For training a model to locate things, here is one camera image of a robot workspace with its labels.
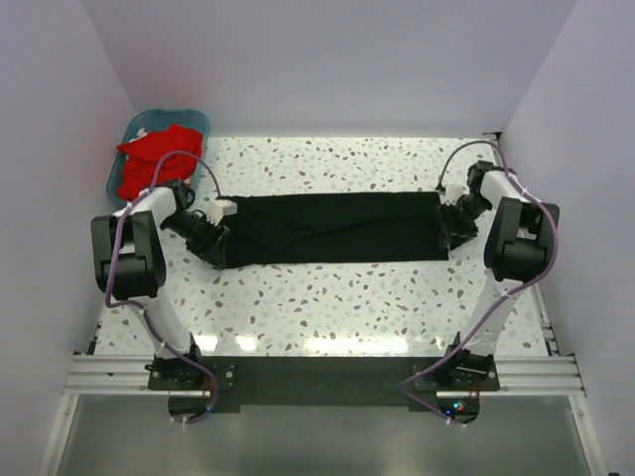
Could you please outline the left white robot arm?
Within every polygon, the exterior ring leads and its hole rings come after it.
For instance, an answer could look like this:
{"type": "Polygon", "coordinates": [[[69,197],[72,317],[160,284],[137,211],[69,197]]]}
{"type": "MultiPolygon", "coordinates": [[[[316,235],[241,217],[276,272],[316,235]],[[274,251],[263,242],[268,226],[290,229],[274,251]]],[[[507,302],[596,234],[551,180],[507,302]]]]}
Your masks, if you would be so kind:
{"type": "Polygon", "coordinates": [[[165,228],[184,238],[187,251],[200,260],[217,269],[225,265],[229,229],[190,211],[191,195],[183,181],[170,180],[143,189],[112,215],[93,218],[93,266],[105,305],[133,310],[151,338],[151,388],[212,393],[218,389],[216,378],[165,290],[169,266],[160,236],[165,228]]]}

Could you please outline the black t shirt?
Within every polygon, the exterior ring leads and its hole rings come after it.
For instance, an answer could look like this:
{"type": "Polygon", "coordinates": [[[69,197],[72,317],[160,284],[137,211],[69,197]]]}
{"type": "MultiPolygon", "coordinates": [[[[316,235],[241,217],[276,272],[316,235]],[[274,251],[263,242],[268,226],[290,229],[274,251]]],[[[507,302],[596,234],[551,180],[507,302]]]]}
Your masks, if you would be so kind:
{"type": "Polygon", "coordinates": [[[231,196],[224,265],[445,261],[433,192],[231,196]]]}

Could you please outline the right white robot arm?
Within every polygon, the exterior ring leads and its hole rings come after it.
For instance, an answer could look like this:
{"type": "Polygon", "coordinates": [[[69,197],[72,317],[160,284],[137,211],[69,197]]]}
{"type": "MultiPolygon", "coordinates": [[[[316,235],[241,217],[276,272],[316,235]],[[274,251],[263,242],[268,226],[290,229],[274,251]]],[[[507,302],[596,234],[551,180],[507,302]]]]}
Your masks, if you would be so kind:
{"type": "Polygon", "coordinates": [[[485,282],[465,327],[445,356],[413,371],[417,392],[498,390],[494,354],[503,327],[522,293],[543,278],[558,251],[560,209],[530,196],[516,176],[485,161],[467,173],[467,192],[444,189],[439,208],[441,244],[454,250],[475,238],[475,220],[495,213],[485,240],[485,282]]]}

